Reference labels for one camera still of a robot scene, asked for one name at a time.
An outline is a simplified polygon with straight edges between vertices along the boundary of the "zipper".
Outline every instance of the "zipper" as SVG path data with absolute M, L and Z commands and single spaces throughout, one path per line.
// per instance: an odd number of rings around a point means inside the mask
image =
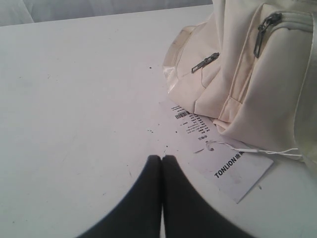
M 258 26 L 258 35 L 256 39 L 256 44 L 254 47 L 254 55 L 256 58 L 259 58 L 260 56 L 260 51 L 261 51 L 261 46 L 263 42 L 264 35 L 269 27 L 274 27 L 272 29 L 275 30 L 278 28 L 276 25 L 280 23 L 297 23 L 301 25 L 305 25 L 305 27 L 302 27 L 303 30 L 306 31 L 312 31 L 312 30 L 307 30 L 307 28 L 313 26 L 313 21 L 312 17 L 309 13 L 307 12 L 275 12 L 269 15 L 267 18 L 264 19 L 264 21 Z
M 203 68 L 211 62 L 215 61 L 219 57 L 219 55 L 219 53 L 213 53 L 211 56 L 205 58 L 198 65 L 192 68 L 192 73 L 195 73 L 198 69 Z

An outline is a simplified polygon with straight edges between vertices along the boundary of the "backpack strap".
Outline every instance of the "backpack strap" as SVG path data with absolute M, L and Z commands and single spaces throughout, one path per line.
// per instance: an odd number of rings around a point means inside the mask
M 317 13 L 311 14 L 312 48 L 296 106 L 294 137 L 305 163 L 317 174 Z

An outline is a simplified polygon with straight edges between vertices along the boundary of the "barcode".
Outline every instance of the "barcode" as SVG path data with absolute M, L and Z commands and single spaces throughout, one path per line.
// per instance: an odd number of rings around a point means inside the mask
M 183 118 L 183 117 L 185 117 L 185 116 L 187 116 L 189 114 L 190 113 L 188 111 L 184 111 L 184 112 L 182 112 L 180 114 L 177 114 L 175 117 L 176 117 L 176 119 L 180 119 L 180 118 Z

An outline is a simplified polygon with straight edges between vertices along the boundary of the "white tag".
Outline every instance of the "white tag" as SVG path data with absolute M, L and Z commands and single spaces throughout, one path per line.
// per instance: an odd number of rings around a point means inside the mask
M 206 141 L 223 141 L 236 148 L 248 148 L 240 141 L 220 135 L 208 117 L 193 115 L 170 100 L 160 103 L 168 117 L 176 122 L 180 135 L 192 146 L 195 159 L 190 165 L 236 203 L 247 194 L 253 185 L 273 164 L 273 160 L 262 154 L 237 152 L 227 145 L 213 143 L 208 150 Z

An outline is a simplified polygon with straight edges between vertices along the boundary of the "front pocket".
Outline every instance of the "front pocket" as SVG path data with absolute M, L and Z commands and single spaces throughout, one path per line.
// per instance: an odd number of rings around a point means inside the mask
M 253 82 L 255 84 L 262 84 L 262 88 L 258 89 L 259 94 L 263 92 L 274 94 L 276 89 L 274 87 L 278 87 L 276 93 L 279 91 L 284 93 L 284 89 L 281 87 L 283 83 L 287 84 L 285 77 L 289 77 L 290 81 L 296 81 L 296 78 L 289 75 L 289 72 L 295 70 L 294 75 L 302 75 L 301 72 L 299 73 L 302 70 L 298 70 L 300 63 L 297 64 L 292 58 L 300 58 L 299 60 L 305 62 L 308 60 L 302 59 L 306 55 L 306 49 L 303 52 L 300 51 L 303 47 L 310 48 L 311 42 L 309 44 L 307 42 L 311 40 L 312 29 L 313 22 L 309 13 L 285 12 L 266 4 L 262 6 L 262 9 L 258 9 L 241 52 L 228 99 L 232 98 L 242 104 L 246 94 L 249 93 L 252 80 L 256 81 Z M 262 74 L 255 76 L 255 70 L 262 71 Z M 297 83 L 294 83 L 294 87 L 289 93 L 295 93 L 296 87 Z M 234 112 L 228 112 L 228 110 L 231 111 L 232 108 L 224 105 L 219 116 L 220 120 L 225 122 L 234 120 L 233 113 L 237 114 L 238 110 L 235 109 Z

